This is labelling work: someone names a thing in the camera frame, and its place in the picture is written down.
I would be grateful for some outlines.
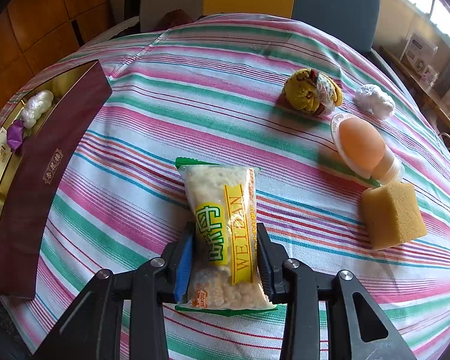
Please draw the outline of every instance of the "gray chair back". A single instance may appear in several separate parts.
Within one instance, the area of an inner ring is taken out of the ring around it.
[[[292,19],[342,40],[359,53],[370,52],[380,0],[295,0]]]

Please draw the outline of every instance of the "silver bolt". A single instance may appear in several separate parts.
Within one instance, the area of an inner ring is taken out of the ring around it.
[[[297,259],[288,259],[287,261],[285,261],[285,265],[289,269],[298,268],[300,266],[300,261],[298,261]]]
[[[353,273],[351,273],[350,271],[347,271],[346,269],[344,269],[343,271],[340,271],[339,275],[343,280],[352,280],[353,279]]]
[[[95,274],[95,276],[97,276],[97,278],[99,278],[99,279],[106,279],[111,274],[112,274],[111,270],[109,270],[109,269],[101,269]]]
[[[165,265],[165,260],[161,257],[156,257],[150,262],[150,264],[154,267],[160,268]]]

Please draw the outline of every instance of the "tablecloth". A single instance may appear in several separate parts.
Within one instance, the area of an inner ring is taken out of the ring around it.
[[[113,89],[61,180],[44,230],[36,298],[3,298],[33,351],[99,269],[118,273],[159,255],[191,218],[177,156],[260,167],[257,216],[271,239],[315,270],[353,271],[416,357],[436,359],[450,341],[450,155],[416,104],[344,43],[301,22],[217,15],[165,32],[80,49],[34,77],[0,113],[51,76],[99,59]],[[342,88],[340,108],[370,121],[415,185],[428,235],[372,251],[360,220],[371,181],[341,160],[330,119],[293,110],[280,95],[296,69],[316,68]],[[351,101],[377,83],[397,104],[385,122]],[[173,359],[277,359],[286,306],[240,317],[165,305]],[[130,305],[120,353],[128,356]],[[320,354],[327,331],[320,305]]]

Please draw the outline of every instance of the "yellow label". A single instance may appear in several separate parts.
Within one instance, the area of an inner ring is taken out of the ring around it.
[[[228,234],[225,210],[218,204],[207,202],[195,210],[196,233],[208,246],[208,261],[215,265],[228,264]]]
[[[243,204],[243,187],[224,186],[228,224],[232,233],[232,285],[252,282],[252,255],[248,219]]]

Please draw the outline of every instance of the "orange egg-shaped object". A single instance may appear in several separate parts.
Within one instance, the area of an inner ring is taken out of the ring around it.
[[[351,117],[338,126],[340,143],[348,158],[358,167],[371,172],[385,154],[385,141],[366,120]]]

